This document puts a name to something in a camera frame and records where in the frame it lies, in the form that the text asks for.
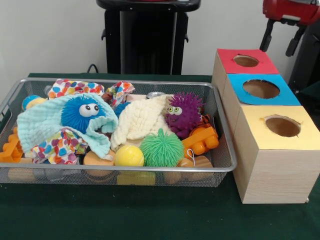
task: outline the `green puffer ball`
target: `green puffer ball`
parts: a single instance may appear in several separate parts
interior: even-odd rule
[[[176,167],[184,157],[184,145],[175,134],[164,134],[162,128],[158,135],[145,137],[141,146],[146,167]]]

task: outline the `metal basket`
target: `metal basket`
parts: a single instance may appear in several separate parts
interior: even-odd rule
[[[51,86],[55,80],[53,78],[27,78],[13,86],[0,105],[1,148],[8,141],[8,136],[12,134],[16,126],[22,101],[29,95],[45,98],[46,86]],[[95,79],[74,80],[96,82],[105,88],[117,82]],[[231,172],[237,165],[229,127],[217,89],[209,83],[131,82],[135,86],[135,94],[194,92],[204,99],[205,114],[209,114],[214,119],[219,135],[219,146],[205,154],[213,168],[0,163],[0,183],[217,187],[227,172]],[[170,179],[180,177],[182,177],[180,181],[171,184]]]

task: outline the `black cable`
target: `black cable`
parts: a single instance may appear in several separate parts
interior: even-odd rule
[[[94,67],[95,72],[98,74],[99,71],[98,71],[98,68],[97,68],[97,66],[96,66],[95,64],[91,64],[86,72],[87,72],[87,73],[90,73],[90,70],[91,70],[92,67]]]

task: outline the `spiky ball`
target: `spiky ball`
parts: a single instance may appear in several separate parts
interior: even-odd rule
[[[91,119],[106,116],[100,104],[91,97],[78,96],[66,102],[61,113],[61,124],[86,134]]]
[[[175,134],[168,135],[162,128],[158,135],[145,137],[141,146],[147,167],[176,167],[184,157],[184,145]]]
[[[118,106],[115,107],[114,113],[119,118],[120,114],[123,110],[125,110],[126,106],[128,106],[130,102],[120,103]]]
[[[186,139],[201,120],[199,108],[203,106],[203,100],[193,92],[179,92],[169,101],[171,107],[165,115],[165,121],[173,133]]]

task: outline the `red square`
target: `red square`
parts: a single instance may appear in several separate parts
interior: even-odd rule
[[[268,55],[259,49],[217,50],[227,74],[279,74]]]

